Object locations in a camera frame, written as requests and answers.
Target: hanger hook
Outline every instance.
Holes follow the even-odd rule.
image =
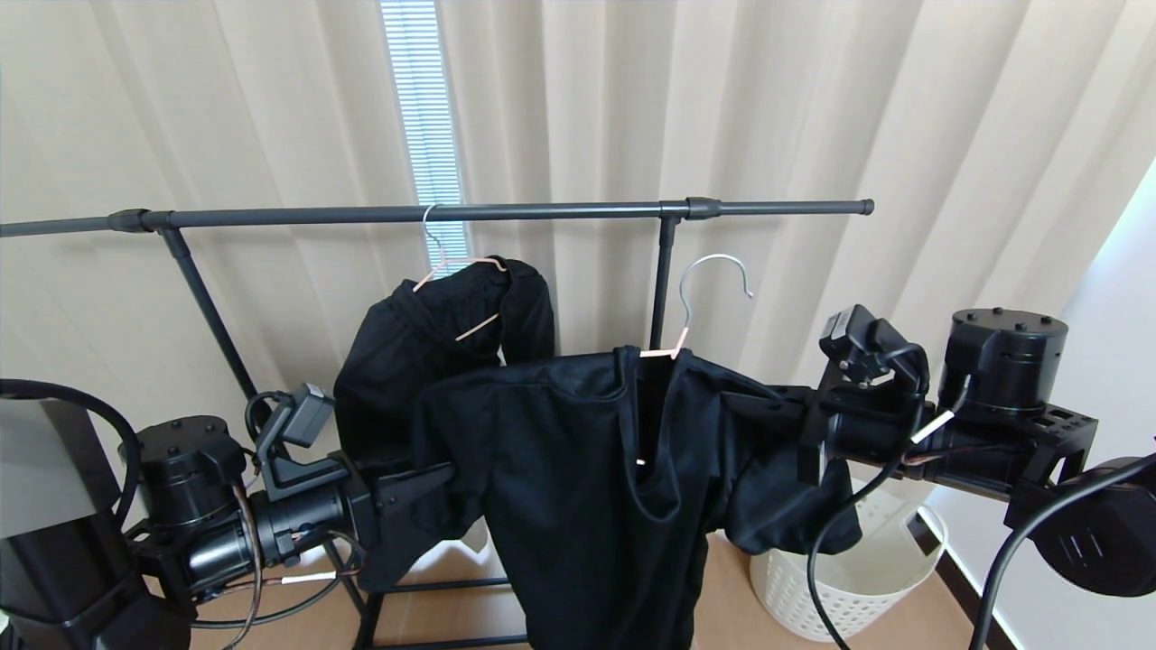
[[[427,219],[429,219],[430,213],[433,212],[433,208],[438,207],[439,205],[442,205],[442,204],[430,204],[430,206],[428,208],[425,208],[425,213],[422,214],[422,229],[425,230],[425,236],[427,237],[430,237],[431,239],[433,239],[435,242],[437,242],[437,252],[438,252],[439,256],[442,256],[442,259],[444,260],[445,259],[445,246],[442,245],[442,239],[438,239],[437,235],[435,235],[433,232],[430,232],[430,226],[425,221]]]
[[[726,253],[714,253],[714,254],[709,254],[706,257],[701,257],[696,259],[690,266],[688,266],[686,271],[682,272],[682,279],[679,280],[679,298],[682,301],[683,309],[687,310],[687,319],[682,323],[682,327],[684,330],[690,327],[690,303],[687,302],[687,278],[690,276],[690,272],[696,266],[709,259],[725,259],[733,261],[739,267],[739,271],[742,272],[742,293],[747,294],[748,298],[755,297],[755,294],[750,291],[750,288],[747,285],[747,265],[742,264],[741,259],[734,256],[728,256]]]

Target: brown floor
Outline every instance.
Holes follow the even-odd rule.
[[[749,559],[722,538],[711,535],[702,599],[695,612],[696,650],[747,648],[830,649],[832,645],[805,641],[780,627],[755,598],[747,577]],[[328,567],[313,564],[294,573],[313,573]],[[451,546],[432,566],[414,571],[406,581],[468,579],[502,575],[490,555],[479,564],[472,555]],[[265,590],[262,612],[297,603],[317,585],[294,584]],[[249,594],[232,594],[201,608],[201,616],[242,618]],[[254,628],[243,649],[313,650],[349,648],[357,615],[342,590],[336,590],[312,608]],[[453,592],[394,594],[386,598],[377,629],[378,643],[443,641],[470,636],[511,635],[524,630],[521,610],[509,588],[483,588]],[[194,630],[194,650],[216,650],[234,631]],[[971,625],[955,599],[932,576],[851,643],[855,650],[905,650],[966,648]],[[502,648],[523,649],[525,645]]]

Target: wire hanger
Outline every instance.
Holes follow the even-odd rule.
[[[687,319],[682,322],[682,333],[679,334],[679,342],[674,344],[672,349],[643,350],[639,356],[669,356],[670,359],[679,356],[679,352],[682,350],[682,344],[687,341],[687,333],[690,332],[691,313],[690,303],[687,302],[687,278],[690,276],[691,269],[709,259],[725,259],[735,263],[739,266],[739,271],[742,272],[742,293],[747,294],[748,298],[755,297],[755,294],[753,294],[747,286],[747,266],[742,264],[742,260],[739,258],[725,253],[714,253],[696,259],[694,264],[688,266],[687,269],[682,272],[682,279],[679,280],[679,300],[682,301],[682,308],[687,310]]]
[[[430,280],[432,280],[433,276],[437,275],[438,271],[442,271],[443,268],[445,268],[446,266],[450,266],[451,264],[466,263],[466,261],[473,264],[475,261],[482,261],[482,263],[486,263],[486,264],[492,264],[494,266],[498,267],[498,271],[501,271],[502,273],[505,273],[506,268],[504,266],[502,266],[501,261],[498,261],[496,259],[488,258],[488,257],[467,257],[467,258],[462,258],[462,259],[446,259],[446,257],[445,257],[445,246],[442,245],[442,239],[438,239],[437,235],[430,232],[430,226],[425,221],[427,219],[429,219],[430,213],[433,212],[433,208],[436,208],[439,205],[442,205],[442,204],[431,204],[430,207],[425,208],[425,213],[422,214],[422,228],[425,230],[425,236],[427,237],[429,237],[429,238],[433,239],[435,242],[437,242],[437,252],[442,257],[442,261],[439,261],[437,266],[435,266],[432,269],[430,269],[430,272],[425,275],[425,278],[422,278],[420,282],[417,282],[416,285],[414,285],[414,293],[416,294],[417,289],[421,289],[422,287],[425,286],[427,282],[429,282]]]
[[[422,214],[422,228],[425,230],[425,236],[427,237],[430,237],[435,242],[437,242],[437,251],[438,251],[438,254],[442,257],[442,261],[439,261],[438,265],[435,266],[429,272],[429,274],[425,275],[425,278],[422,278],[421,282],[417,282],[416,285],[414,285],[414,293],[416,294],[417,289],[421,289],[422,287],[424,287],[425,283],[429,282],[433,278],[433,275],[437,274],[438,271],[442,271],[443,268],[445,268],[446,266],[449,266],[451,263],[459,263],[459,261],[475,263],[475,261],[482,261],[482,263],[486,263],[486,264],[492,264],[494,266],[498,267],[498,271],[501,271],[502,273],[505,273],[506,268],[504,266],[502,266],[501,261],[498,261],[496,259],[492,259],[492,258],[488,258],[488,257],[468,257],[468,258],[454,259],[454,260],[446,259],[446,257],[445,257],[445,246],[442,245],[442,239],[438,239],[437,235],[430,232],[429,223],[425,221],[427,219],[429,219],[430,212],[432,212],[433,208],[436,208],[438,205],[440,205],[440,204],[432,204],[432,205],[430,205],[430,207],[425,208],[425,213]],[[458,334],[458,337],[454,340],[455,341],[460,341],[460,340],[469,337],[474,332],[477,332],[482,327],[489,325],[490,323],[494,323],[497,319],[498,319],[498,313],[495,313],[494,316],[487,318],[486,320],[482,320],[477,325],[474,325],[469,330],[466,330],[461,334]]]

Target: curtain fold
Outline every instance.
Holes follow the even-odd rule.
[[[0,60],[5,222],[415,201],[376,3],[2,2]],[[365,309],[428,268],[418,226],[186,237],[266,390],[332,383]],[[214,413],[244,430],[158,237],[2,239],[0,265],[5,376],[75,385],[141,427]]]
[[[813,383],[855,302],[941,359],[950,313],[1059,312],[1156,155],[1150,2],[440,2],[470,202],[873,198],[679,227],[665,344]],[[551,278],[565,353],[647,339],[657,223],[470,226]]]

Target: blue window blind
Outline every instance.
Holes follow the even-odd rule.
[[[393,61],[417,201],[427,206],[460,204],[453,121],[433,0],[383,0],[381,17],[385,20],[385,37]],[[465,223],[430,222],[429,231],[442,242],[446,257],[469,257]],[[425,248],[430,265],[438,264],[440,256],[435,238],[427,237]],[[439,275],[447,275],[462,266],[451,265]]]

